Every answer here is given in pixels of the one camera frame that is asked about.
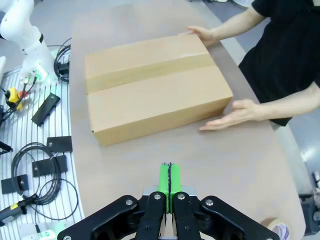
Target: black rectangular plate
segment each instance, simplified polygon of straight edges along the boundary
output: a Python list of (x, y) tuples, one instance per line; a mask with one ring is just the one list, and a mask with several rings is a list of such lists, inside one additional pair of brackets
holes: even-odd
[(32, 117), (32, 122), (37, 124), (38, 127), (44, 124), (46, 118), (50, 115), (59, 101), (60, 97), (54, 95), (53, 93), (50, 93), (49, 96), (41, 104), (38, 111), (36, 111), (35, 115)]
[[(18, 183), (19, 183), (19, 188), (22, 191), (29, 190), (29, 182), (28, 182), (27, 174), (19, 175), (14, 178), (15, 181), (17, 181), (17, 179), (18, 179)], [(2, 194), (11, 194), (11, 193), (16, 192), (16, 189), (15, 189), (14, 185), (12, 184), (11, 178), (1, 180), (1, 188), (2, 188)]]
[[(56, 160), (59, 164), (59, 169), (61, 173), (68, 172), (68, 165), (67, 165), (67, 157), (66, 155), (57, 156)], [(55, 167), (54, 167), (54, 160), (53, 159), (44, 159), (37, 162), (32, 162), (32, 174), (34, 178), (44, 176), (44, 175), (50, 175), (55, 173)]]
[(71, 136), (48, 137), (46, 146), (54, 153), (72, 152)]

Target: person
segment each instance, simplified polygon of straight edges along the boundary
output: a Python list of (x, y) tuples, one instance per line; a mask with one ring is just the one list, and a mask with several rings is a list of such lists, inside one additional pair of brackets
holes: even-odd
[(285, 126), (291, 117), (320, 106), (320, 0), (254, 0), (222, 25), (189, 26), (204, 45), (247, 32), (265, 18), (257, 45), (239, 65), (260, 103), (236, 100), (234, 111), (200, 130), (218, 130), (245, 121), (271, 120)]

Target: sleeve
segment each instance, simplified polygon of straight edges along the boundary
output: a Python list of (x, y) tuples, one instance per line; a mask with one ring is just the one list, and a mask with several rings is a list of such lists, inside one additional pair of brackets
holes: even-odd
[(252, 7), (264, 17), (271, 17), (276, 8), (277, 0), (254, 0)]

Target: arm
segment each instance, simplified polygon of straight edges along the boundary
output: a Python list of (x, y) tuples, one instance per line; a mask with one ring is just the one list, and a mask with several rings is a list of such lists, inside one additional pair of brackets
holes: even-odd
[(313, 82), (303, 91), (260, 106), (264, 113), (262, 119), (283, 119), (306, 114), (320, 107), (320, 88)]
[(265, 19), (253, 7), (243, 13), (235, 15), (220, 26), (211, 29), (212, 35), (218, 40), (231, 38), (243, 34)]
[(246, 121), (282, 119), (302, 115), (320, 107), (320, 87), (313, 82), (307, 89), (279, 100), (256, 104), (252, 100), (237, 100), (232, 103), (234, 111), (213, 121), (200, 130), (218, 130)]
[(220, 40), (245, 33), (261, 23), (265, 18), (253, 7), (250, 7), (245, 12), (233, 16), (216, 28), (205, 29), (200, 26), (189, 26), (188, 29), (197, 34), (205, 46), (209, 46)]

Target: hand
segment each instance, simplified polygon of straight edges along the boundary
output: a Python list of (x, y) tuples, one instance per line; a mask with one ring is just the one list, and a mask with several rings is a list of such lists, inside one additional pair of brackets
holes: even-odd
[(225, 129), (249, 120), (264, 120), (266, 115), (260, 104), (255, 104), (249, 99), (234, 101), (232, 107), (234, 108), (233, 112), (220, 119), (208, 121), (205, 126), (200, 127), (200, 130)]
[(191, 30), (193, 34), (197, 34), (206, 47), (219, 41), (213, 30), (200, 26), (189, 26), (188, 29)]

